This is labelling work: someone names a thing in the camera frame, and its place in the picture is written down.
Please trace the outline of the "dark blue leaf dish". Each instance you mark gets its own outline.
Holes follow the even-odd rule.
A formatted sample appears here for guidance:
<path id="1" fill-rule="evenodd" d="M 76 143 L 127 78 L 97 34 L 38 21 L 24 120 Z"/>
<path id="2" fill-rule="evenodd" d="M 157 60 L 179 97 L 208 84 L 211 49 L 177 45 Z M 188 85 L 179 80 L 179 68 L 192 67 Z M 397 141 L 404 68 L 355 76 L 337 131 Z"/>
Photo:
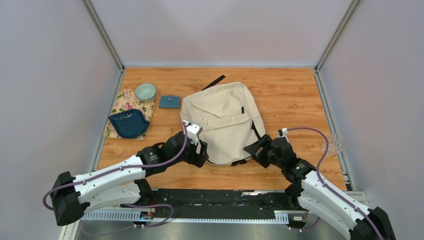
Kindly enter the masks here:
<path id="1" fill-rule="evenodd" d="M 136 139 L 144 134 L 150 126 L 150 122 L 145 119 L 139 109 L 125 110 L 110 115 L 108 120 L 116 133 L 124 139 Z"/>

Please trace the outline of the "clear plastic cup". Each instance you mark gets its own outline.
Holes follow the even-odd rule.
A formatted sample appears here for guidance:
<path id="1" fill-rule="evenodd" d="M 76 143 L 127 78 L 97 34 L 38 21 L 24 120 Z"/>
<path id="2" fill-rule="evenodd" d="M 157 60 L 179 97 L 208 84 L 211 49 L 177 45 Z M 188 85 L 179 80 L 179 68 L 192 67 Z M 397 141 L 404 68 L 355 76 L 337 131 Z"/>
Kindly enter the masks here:
<path id="1" fill-rule="evenodd" d="M 338 153 L 345 151 L 348 147 L 348 139 L 339 133 L 332 133 L 326 135 L 328 140 L 328 150 L 325 154 L 326 157 L 333 157 Z"/>

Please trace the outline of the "beige canvas backpack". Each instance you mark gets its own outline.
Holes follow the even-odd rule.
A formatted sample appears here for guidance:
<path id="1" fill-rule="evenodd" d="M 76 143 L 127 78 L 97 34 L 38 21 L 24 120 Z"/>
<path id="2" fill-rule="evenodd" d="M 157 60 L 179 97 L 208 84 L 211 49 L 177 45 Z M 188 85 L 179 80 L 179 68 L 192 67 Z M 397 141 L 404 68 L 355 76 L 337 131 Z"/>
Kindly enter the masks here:
<path id="1" fill-rule="evenodd" d="M 252 158 L 244 148 L 259 141 L 266 128 L 250 90 L 241 82 L 222 84 L 224 78 L 183 98 L 180 118 L 202 126 L 199 139 L 207 143 L 210 164 L 234 166 Z"/>

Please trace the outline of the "pale green ceramic bowl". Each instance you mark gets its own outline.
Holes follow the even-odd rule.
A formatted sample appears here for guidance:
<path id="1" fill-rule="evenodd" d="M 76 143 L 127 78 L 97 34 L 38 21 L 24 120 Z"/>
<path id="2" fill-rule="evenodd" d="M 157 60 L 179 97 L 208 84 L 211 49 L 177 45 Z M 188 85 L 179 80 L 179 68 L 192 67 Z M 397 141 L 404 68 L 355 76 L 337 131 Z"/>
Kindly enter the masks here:
<path id="1" fill-rule="evenodd" d="M 142 83 L 134 91 L 135 96 L 142 102 L 149 102 L 156 98 L 157 87 L 152 83 Z"/>

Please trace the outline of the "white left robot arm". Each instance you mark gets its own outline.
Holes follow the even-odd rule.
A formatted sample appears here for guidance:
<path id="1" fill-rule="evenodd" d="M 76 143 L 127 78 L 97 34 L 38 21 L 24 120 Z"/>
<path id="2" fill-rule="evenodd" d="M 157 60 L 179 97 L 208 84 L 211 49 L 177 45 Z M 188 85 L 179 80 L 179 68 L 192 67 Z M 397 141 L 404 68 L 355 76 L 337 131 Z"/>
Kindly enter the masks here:
<path id="1" fill-rule="evenodd" d="M 148 207 L 153 194 L 146 189 L 147 177 L 163 173 L 179 162 L 201 168 L 209 158 L 207 149 L 205 141 L 194 142 L 180 131 L 166 142 L 147 146 L 104 169 L 75 176 L 65 171 L 47 194 L 56 224 L 69 225 L 85 213 L 112 205 Z"/>

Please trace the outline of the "floral cloth placemat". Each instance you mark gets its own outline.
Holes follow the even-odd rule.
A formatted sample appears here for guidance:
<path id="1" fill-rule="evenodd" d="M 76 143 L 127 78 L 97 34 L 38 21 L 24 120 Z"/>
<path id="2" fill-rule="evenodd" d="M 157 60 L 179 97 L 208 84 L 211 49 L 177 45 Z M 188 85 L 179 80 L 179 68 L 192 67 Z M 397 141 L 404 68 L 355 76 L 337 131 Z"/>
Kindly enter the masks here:
<path id="1" fill-rule="evenodd" d="M 155 109 L 155 104 L 156 97 L 154 97 L 153 100 L 143 102 L 136 97 L 135 91 L 133 89 L 123 89 L 118 93 L 113 108 L 110 112 L 110 116 L 122 113 L 124 111 L 139 110 L 147 122 L 147 127 L 145 128 L 144 132 L 141 135 L 135 137 L 134 140 L 142 141 L 147 136 Z"/>

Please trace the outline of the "small blue wallet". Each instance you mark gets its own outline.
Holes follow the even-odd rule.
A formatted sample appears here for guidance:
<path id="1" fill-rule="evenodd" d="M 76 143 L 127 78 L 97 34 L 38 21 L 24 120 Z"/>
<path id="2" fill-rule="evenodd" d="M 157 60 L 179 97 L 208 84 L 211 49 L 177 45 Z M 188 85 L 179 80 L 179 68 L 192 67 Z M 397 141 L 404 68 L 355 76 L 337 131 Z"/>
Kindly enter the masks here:
<path id="1" fill-rule="evenodd" d="M 159 108 L 161 109 L 179 109 L 181 104 L 181 97 L 176 95 L 162 95 L 159 101 Z"/>

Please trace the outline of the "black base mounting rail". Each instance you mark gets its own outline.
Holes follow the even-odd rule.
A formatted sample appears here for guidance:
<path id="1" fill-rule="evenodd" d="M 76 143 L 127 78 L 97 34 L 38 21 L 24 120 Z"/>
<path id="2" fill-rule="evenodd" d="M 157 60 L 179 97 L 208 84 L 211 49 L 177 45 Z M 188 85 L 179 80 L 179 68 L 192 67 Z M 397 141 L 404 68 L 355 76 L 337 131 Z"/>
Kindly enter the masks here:
<path id="1" fill-rule="evenodd" d="M 306 225 L 309 211 L 284 191 L 165 189 L 144 190 L 133 206 L 146 207 L 153 220 L 193 222 L 275 222 L 292 228 Z"/>

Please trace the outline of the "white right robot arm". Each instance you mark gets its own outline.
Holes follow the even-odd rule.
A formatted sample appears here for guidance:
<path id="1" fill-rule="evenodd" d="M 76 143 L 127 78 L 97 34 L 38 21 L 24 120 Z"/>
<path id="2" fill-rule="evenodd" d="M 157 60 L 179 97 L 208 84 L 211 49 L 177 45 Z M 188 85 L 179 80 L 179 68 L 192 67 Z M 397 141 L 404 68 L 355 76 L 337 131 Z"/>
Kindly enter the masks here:
<path id="1" fill-rule="evenodd" d="M 394 240 L 388 214 L 353 199 L 324 180 L 308 161 L 297 157 L 285 136 L 271 139 L 264 135 L 244 151 L 264 168 L 275 165 L 291 183 L 285 189 L 285 203 L 315 213 L 347 240 Z"/>

